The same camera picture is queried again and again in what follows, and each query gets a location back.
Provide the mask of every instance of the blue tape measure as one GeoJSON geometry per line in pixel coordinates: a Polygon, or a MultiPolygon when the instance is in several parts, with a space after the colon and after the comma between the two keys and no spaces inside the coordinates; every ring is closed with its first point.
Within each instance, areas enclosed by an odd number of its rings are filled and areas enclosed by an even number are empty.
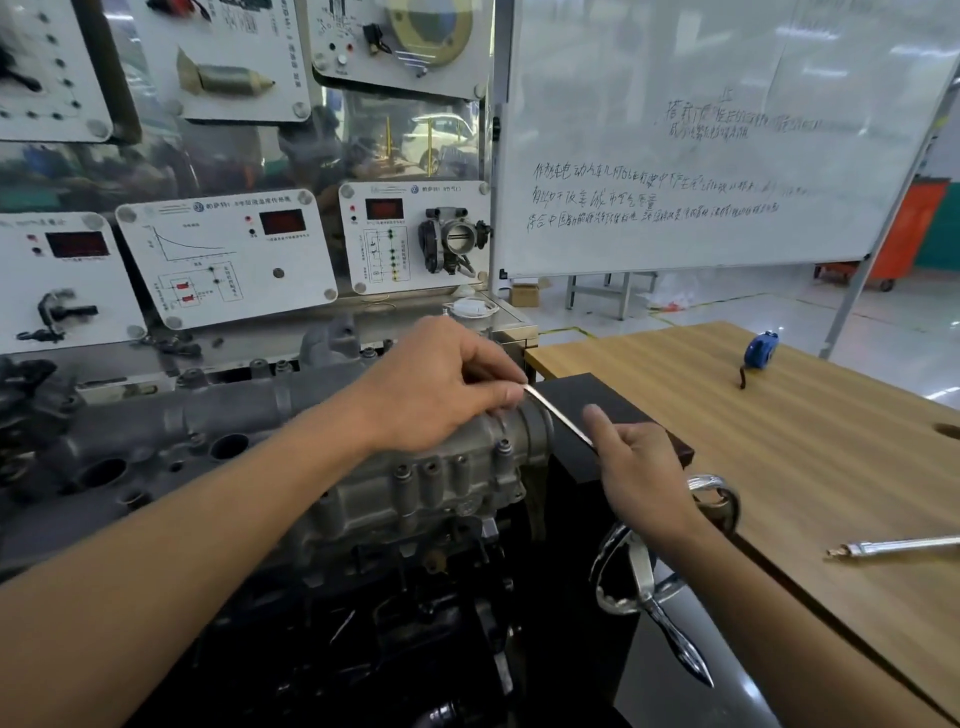
{"type": "Polygon", "coordinates": [[[773,331],[765,331],[750,342],[743,354],[743,366],[740,367],[740,389],[747,388],[747,370],[766,369],[779,343],[780,337],[773,331]]]}

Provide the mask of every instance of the feeler gauge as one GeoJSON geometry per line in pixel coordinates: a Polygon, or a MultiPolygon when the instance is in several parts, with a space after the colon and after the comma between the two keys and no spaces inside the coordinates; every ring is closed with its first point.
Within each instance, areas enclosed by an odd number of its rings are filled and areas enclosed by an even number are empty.
{"type": "Polygon", "coordinates": [[[523,385],[523,388],[524,388],[525,390],[527,390],[527,392],[529,393],[529,395],[530,395],[531,397],[533,397],[533,398],[534,398],[535,400],[537,400],[540,404],[542,404],[544,407],[546,407],[548,410],[550,410],[550,414],[552,414],[554,417],[556,417],[558,420],[560,420],[564,425],[566,425],[566,427],[570,430],[570,432],[572,432],[572,433],[575,434],[577,437],[579,437],[581,440],[583,440],[585,443],[587,443],[588,447],[589,447],[591,450],[593,450],[594,452],[597,451],[597,448],[595,448],[595,447],[593,446],[593,441],[589,439],[589,437],[586,435],[586,433],[585,433],[582,429],[580,429],[580,427],[578,427],[578,426],[575,425],[573,422],[571,422],[571,421],[569,420],[569,418],[567,418],[567,416],[566,416],[563,412],[561,412],[559,409],[557,409],[557,408],[550,402],[550,400],[548,400],[546,397],[544,397],[540,392],[538,392],[536,389],[534,389],[533,387],[531,387],[529,384],[524,384],[524,385],[523,385]]]}

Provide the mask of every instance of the digital display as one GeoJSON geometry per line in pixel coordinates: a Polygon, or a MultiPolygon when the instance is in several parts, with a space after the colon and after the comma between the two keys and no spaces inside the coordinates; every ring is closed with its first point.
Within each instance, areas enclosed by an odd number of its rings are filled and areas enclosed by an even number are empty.
{"type": "Polygon", "coordinates": [[[261,212],[260,224],[265,235],[280,235],[285,232],[303,232],[303,212],[298,209],[279,209],[276,212],[261,212]]]}
{"type": "Polygon", "coordinates": [[[368,220],[402,220],[403,200],[398,197],[387,200],[367,200],[368,220]]]}
{"type": "Polygon", "coordinates": [[[47,244],[54,257],[110,255],[102,232],[48,232],[46,234],[47,244]]]}

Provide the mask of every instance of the display board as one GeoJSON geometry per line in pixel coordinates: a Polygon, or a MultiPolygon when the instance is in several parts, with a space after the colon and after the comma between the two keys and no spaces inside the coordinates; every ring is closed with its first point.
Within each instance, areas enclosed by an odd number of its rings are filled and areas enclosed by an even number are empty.
{"type": "Polygon", "coordinates": [[[131,13],[171,113],[260,123],[310,115],[294,0],[138,0],[131,13]]]}
{"type": "Polygon", "coordinates": [[[960,52],[949,0],[517,0],[501,277],[862,258],[960,52]]]}
{"type": "Polygon", "coordinates": [[[308,190],[124,205],[116,215],[169,328],[337,299],[320,212],[308,190]]]}
{"type": "Polygon", "coordinates": [[[147,332],[100,215],[0,215],[0,246],[0,353],[111,344],[147,332]]]}
{"type": "Polygon", "coordinates": [[[307,0],[306,8],[321,76],[462,99],[487,92],[492,0],[307,0]]]}
{"type": "Polygon", "coordinates": [[[351,182],[340,188],[350,283],[361,294],[482,283],[490,271],[486,182],[351,182]]]}
{"type": "Polygon", "coordinates": [[[113,134],[69,3],[0,0],[0,71],[0,139],[97,142],[113,134]]]}

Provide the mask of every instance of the metal rod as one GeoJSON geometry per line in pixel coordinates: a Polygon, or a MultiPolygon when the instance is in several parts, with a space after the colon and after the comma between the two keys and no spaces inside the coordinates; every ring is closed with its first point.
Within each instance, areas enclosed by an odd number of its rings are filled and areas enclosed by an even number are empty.
{"type": "Polygon", "coordinates": [[[862,558],[876,556],[883,553],[901,553],[916,551],[922,548],[943,548],[945,546],[960,546],[960,536],[940,536],[932,539],[906,539],[903,541],[860,541],[852,544],[842,544],[827,551],[827,556],[862,558]]]}
{"type": "Polygon", "coordinates": [[[564,425],[566,425],[567,428],[573,434],[575,434],[577,437],[583,440],[591,450],[593,450],[594,452],[597,451],[597,448],[593,446],[593,441],[589,439],[589,437],[584,433],[584,431],[580,429],[580,427],[575,425],[573,422],[571,422],[567,418],[567,416],[563,412],[561,412],[559,409],[557,409],[546,397],[544,397],[540,392],[538,392],[536,389],[531,387],[529,384],[524,384],[523,388],[527,390],[527,393],[531,397],[533,397],[540,404],[546,407],[550,411],[550,414],[552,414],[554,417],[560,420],[564,425]]]}

